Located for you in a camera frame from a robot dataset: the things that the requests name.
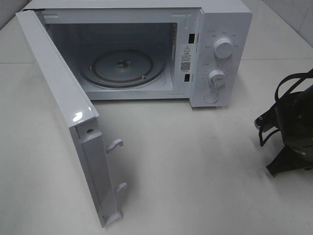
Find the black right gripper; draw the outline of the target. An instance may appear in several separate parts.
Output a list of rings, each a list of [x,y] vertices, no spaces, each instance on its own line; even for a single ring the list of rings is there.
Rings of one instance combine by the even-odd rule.
[[[313,92],[288,94],[277,101],[276,114],[285,146],[266,166],[273,176],[313,167]]]

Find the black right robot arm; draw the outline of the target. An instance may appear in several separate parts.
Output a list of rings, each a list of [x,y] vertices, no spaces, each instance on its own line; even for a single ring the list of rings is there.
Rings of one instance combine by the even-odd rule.
[[[280,173],[313,167],[313,87],[288,94],[275,107],[283,149],[267,165],[275,177]]]

